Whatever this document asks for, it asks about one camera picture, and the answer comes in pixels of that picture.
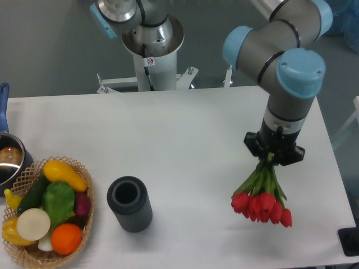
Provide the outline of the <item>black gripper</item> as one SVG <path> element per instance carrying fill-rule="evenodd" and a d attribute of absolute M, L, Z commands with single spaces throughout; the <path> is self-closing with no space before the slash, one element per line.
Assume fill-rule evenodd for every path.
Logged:
<path fill-rule="evenodd" d="M 291 165 L 303 160 L 305 149 L 297 146 L 296 139 L 299 131 L 284 134 L 283 127 L 277 127 L 274 131 L 266 123 L 261 124 L 257 133 L 247 132 L 244 143 L 254 157 L 265 160 L 270 154 L 274 165 Z"/>

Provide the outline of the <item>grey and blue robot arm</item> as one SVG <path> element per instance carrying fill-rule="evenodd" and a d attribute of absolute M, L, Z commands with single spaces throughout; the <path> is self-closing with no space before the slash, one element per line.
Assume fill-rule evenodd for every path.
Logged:
<path fill-rule="evenodd" d="M 296 139 L 326 69 L 322 57 L 305 47 L 329 30 L 332 10 L 325 1 L 254 1 L 254 6 L 269 23 L 258 31 L 232 30 L 222 55 L 269 94 L 261 128 L 246 134 L 245 145 L 254 156 L 273 154 L 273 163 L 286 166 L 304 158 Z M 179 88 L 177 51 L 184 32 L 166 1 L 95 1 L 90 13 L 108 38 L 121 36 L 140 91 Z"/>

